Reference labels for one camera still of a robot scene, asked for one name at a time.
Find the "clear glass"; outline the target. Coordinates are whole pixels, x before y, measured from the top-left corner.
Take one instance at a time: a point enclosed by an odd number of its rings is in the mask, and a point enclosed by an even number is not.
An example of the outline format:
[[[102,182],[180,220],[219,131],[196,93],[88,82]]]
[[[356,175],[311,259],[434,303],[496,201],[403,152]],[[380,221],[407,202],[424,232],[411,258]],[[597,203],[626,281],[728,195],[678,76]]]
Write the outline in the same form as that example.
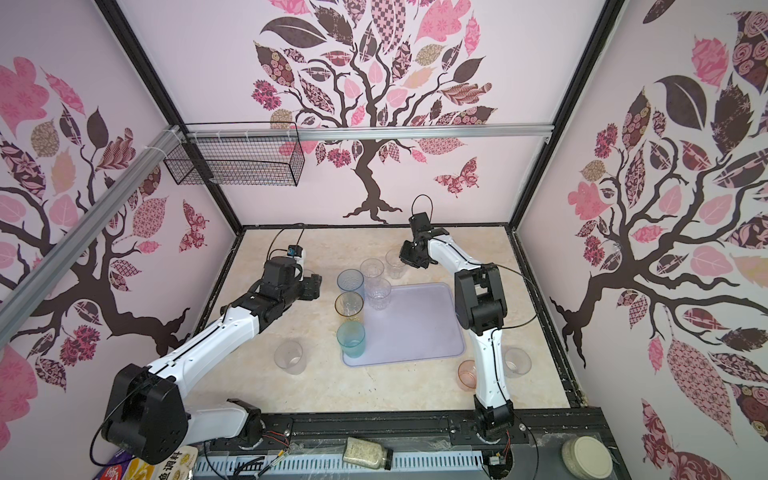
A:
[[[386,309],[391,301],[392,286],[383,277],[369,278],[365,284],[366,299],[370,307],[381,311]]]
[[[391,279],[400,279],[405,274],[406,265],[400,259],[400,249],[390,249],[385,255],[385,265],[387,275]]]
[[[378,258],[368,258],[360,264],[359,270],[363,274],[364,281],[369,282],[384,274],[385,265]]]

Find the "blue grey tall cup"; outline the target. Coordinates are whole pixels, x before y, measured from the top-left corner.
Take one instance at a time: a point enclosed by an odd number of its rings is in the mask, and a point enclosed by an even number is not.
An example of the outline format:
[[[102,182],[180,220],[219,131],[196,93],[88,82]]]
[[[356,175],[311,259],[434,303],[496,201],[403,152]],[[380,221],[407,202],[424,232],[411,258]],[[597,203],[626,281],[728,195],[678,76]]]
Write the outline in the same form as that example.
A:
[[[355,292],[364,296],[365,276],[358,269],[345,269],[337,276],[337,286],[342,292]]]

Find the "yellow transparent plastic cup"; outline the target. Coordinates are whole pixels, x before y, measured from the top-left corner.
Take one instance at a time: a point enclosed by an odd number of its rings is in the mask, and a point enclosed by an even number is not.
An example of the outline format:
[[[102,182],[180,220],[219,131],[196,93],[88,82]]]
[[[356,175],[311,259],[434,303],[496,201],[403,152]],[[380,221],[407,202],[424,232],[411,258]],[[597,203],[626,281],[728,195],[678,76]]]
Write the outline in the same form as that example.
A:
[[[336,313],[344,321],[361,322],[364,309],[364,298],[357,292],[346,291],[341,293],[334,302]]]

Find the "teal green plastic cup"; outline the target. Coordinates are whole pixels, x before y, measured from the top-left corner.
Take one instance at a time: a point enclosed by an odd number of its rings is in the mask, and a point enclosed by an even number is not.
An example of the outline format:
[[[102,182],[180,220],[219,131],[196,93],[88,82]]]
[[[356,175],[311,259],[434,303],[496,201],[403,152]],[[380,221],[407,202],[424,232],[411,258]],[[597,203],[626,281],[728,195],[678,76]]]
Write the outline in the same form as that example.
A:
[[[337,342],[342,353],[349,358],[358,358],[366,348],[364,325],[357,321],[346,321],[337,330]]]

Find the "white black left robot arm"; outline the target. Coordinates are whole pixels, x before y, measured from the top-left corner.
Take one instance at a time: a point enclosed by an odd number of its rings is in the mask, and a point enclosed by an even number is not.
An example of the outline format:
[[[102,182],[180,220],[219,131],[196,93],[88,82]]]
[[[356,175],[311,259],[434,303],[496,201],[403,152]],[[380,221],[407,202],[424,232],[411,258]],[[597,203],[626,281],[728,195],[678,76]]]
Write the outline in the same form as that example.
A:
[[[185,399],[207,373],[295,302],[318,299],[321,285],[320,275],[305,274],[300,257],[267,260],[261,278],[218,320],[150,364],[129,364],[116,374],[95,435],[152,465],[182,446],[218,439],[258,445],[264,435],[259,408],[230,398],[219,407],[194,409]]]

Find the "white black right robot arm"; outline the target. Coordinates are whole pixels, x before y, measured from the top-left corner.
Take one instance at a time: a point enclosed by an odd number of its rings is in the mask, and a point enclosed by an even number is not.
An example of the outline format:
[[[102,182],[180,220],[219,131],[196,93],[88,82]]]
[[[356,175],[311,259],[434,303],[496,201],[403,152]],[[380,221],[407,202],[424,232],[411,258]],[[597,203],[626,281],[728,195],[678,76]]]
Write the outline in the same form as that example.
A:
[[[503,371],[501,331],[508,308],[499,268],[471,257],[425,212],[412,214],[409,226],[412,238],[403,243],[400,260],[414,268],[440,265],[453,275],[455,313],[470,333],[475,354],[476,429],[484,440],[497,440],[515,418]]]

